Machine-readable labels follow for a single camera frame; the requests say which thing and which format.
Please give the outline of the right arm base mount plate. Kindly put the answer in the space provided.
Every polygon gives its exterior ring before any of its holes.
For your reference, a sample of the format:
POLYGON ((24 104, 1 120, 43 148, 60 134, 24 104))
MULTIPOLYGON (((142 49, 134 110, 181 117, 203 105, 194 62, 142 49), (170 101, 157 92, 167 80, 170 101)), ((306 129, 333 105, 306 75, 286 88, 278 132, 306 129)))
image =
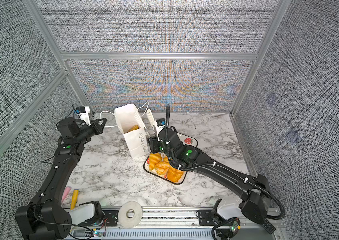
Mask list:
POLYGON ((200 226, 217 226, 226 221, 212 209, 199 209, 196 211, 196 216, 200 226))

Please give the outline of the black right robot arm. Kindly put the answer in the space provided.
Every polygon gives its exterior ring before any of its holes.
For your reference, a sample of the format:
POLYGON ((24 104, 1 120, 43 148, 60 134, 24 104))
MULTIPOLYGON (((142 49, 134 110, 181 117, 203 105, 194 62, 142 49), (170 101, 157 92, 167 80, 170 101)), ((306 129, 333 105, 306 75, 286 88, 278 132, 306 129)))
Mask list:
POLYGON ((214 160, 201 149, 184 144, 169 122, 170 105, 167 105, 165 126, 158 133, 159 140, 153 143, 153 147, 168 157, 172 168, 204 175, 228 188, 242 199, 239 205, 241 213, 256 224, 263 225, 267 219, 281 220, 285 217, 285 208, 271 192, 265 176, 258 174, 254 177, 238 172, 214 160))

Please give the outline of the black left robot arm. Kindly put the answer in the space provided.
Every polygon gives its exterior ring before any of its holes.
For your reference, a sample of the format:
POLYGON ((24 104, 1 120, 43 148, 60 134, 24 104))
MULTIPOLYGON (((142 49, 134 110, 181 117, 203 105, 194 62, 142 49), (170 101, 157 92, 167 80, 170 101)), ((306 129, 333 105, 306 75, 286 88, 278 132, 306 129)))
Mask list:
POLYGON ((77 166, 84 145, 95 135, 103 133, 107 119, 85 121, 72 117, 57 123, 61 136, 53 155, 51 169, 36 195, 26 206, 19 207, 15 219, 21 234, 26 240, 64 239, 76 226, 70 213, 62 206, 65 187, 74 168, 77 166))

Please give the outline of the white paper gift bag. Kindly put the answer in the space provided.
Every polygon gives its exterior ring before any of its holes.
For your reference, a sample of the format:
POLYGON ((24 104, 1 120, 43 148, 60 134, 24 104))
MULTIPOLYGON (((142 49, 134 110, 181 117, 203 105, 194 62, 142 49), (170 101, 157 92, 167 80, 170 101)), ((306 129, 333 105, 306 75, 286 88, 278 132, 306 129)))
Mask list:
POLYGON ((139 109, 134 104, 127 104, 116 108, 113 113, 102 111, 99 114, 99 118, 102 117, 102 113, 114 115, 116 120, 115 127, 118 126, 118 129, 122 133, 133 159, 149 154, 146 137, 147 129, 143 123, 139 109), (140 129, 128 133, 128 130, 134 125, 139 125, 140 129))

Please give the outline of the round bun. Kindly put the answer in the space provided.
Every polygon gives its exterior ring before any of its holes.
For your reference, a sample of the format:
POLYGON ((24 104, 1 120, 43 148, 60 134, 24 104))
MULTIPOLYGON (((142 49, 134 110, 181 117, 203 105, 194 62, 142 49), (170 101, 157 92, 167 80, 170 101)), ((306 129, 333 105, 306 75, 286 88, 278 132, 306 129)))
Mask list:
POLYGON ((170 164, 165 161, 160 161, 155 165, 155 171, 158 175, 166 175, 170 169, 170 164))

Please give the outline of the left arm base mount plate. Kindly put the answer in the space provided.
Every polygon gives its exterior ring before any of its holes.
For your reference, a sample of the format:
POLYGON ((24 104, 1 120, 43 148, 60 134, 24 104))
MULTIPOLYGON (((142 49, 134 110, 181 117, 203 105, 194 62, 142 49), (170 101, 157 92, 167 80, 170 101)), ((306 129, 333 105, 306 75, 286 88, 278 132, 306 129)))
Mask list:
POLYGON ((103 210, 103 213, 95 213, 94 217, 87 221, 89 226, 96 228, 100 227, 115 227, 118 223, 119 210, 103 210))

